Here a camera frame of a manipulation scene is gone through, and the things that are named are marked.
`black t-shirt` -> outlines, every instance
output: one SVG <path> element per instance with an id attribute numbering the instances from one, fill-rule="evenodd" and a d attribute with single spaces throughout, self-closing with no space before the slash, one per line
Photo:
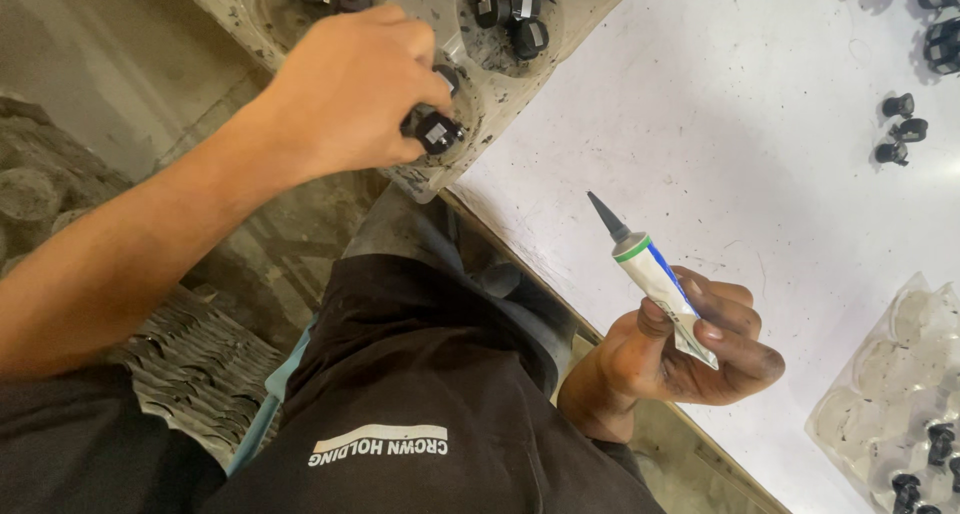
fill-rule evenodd
<path id="1" fill-rule="evenodd" d="M 319 318 L 280 432 L 230 480 L 123 368 L 0 386 L 3 510 L 663 512 L 626 446 L 549 403 L 543 350 L 455 280 L 342 260 Z"/>

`adhesive tube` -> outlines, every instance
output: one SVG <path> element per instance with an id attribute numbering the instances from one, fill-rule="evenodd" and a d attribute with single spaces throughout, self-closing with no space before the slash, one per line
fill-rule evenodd
<path id="1" fill-rule="evenodd" d="M 676 347 L 718 370 L 720 365 L 714 352 L 701 345 L 693 335 L 693 324 L 700 319 L 700 315 L 690 305 L 676 274 L 654 246 L 650 236 L 645 232 L 630 232 L 630 228 L 593 193 L 588 192 L 587 195 L 603 219 L 610 237 L 616 242 L 613 260 L 673 321 Z"/>

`right hand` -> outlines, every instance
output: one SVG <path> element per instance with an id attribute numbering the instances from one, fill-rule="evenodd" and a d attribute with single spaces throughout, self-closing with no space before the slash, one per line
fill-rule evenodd
<path id="1" fill-rule="evenodd" d="M 260 146 L 262 159 L 249 161 L 289 178 L 283 187 L 413 161 L 424 148 L 401 136 L 403 118 L 417 103 L 450 112 L 450 91 L 431 71 L 434 51 L 433 29 L 396 5 L 323 19 L 219 133 Z"/>
<path id="2" fill-rule="evenodd" d="M 784 358 L 757 341 L 761 316 L 746 287 L 710 281 L 675 266 L 680 286 L 700 313 L 693 334 L 716 354 L 714 371 L 674 345 L 674 324 L 651 299 L 618 319 L 597 346 L 607 384 L 621 396 L 727 405 L 770 386 Z"/>

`forearm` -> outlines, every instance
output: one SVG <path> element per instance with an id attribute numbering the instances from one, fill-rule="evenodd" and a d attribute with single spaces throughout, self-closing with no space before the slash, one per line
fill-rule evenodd
<path id="1" fill-rule="evenodd" d="M 636 403 L 635 397 L 610 387 L 600 366 L 599 347 L 573 368 L 557 396 L 558 409 L 582 434 L 611 443 L 630 441 Z"/>
<path id="2" fill-rule="evenodd" d="M 0 281 L 0 377 L 61 373 L 133 335 L 167 292 L 282 189 L 225 128 L 103 204 Z"/>

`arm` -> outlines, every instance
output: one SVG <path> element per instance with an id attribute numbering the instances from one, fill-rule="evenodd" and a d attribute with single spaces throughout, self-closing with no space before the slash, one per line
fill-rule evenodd
<path id="1" fill-rule="evenodd" d="M 0 281 L 0 378 L 75 369 L 125 341 L 260 204 L 312 178 L 424 153 L 400 121 L 448 110 L 433 31 L 396 6 L 320 21 L 252 103 L 146 182 L 68 226 Z"/>
<path id="2" fill-rule="evenodd" d="M 673 323 L 651 299 L 643 299 L 639 310 L 616 320 L 560 386 L 558 408 L 592 439 L 629 442 L 639 399 L 726 405 L 784 374 L 784 358 L 757 341 L 761 316 L 752 310 L 750 291 L 673 269 L 702 317 L 693 333 L 717 355 L 720 369 L 677 350 Z"/>

